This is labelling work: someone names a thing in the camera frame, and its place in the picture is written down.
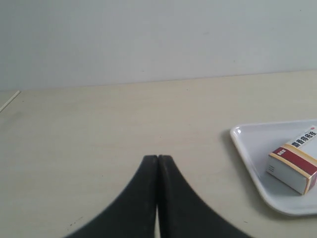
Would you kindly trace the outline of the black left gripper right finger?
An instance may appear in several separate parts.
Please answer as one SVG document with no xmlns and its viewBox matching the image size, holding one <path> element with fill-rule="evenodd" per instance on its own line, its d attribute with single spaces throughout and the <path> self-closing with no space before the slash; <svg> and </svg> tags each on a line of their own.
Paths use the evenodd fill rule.
<svg viewBox="0 0 317 238">
<path fill-rule="evenodd" d="M 169 155 L 158 157 L 157 205 L 162 238 L 248 238 L 209 207 Z"/>
</svg>

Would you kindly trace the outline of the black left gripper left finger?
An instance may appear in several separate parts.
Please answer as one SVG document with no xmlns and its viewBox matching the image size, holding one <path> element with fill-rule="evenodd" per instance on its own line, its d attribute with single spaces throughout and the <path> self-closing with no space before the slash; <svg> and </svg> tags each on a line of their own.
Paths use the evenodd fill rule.
<svg viewBox="0 0 317 238">
<path fill-rule="evenodd" d="M 69 238 L 153 238 L 158 157 L 146 155 L 121 194 Z"/>
</svg>

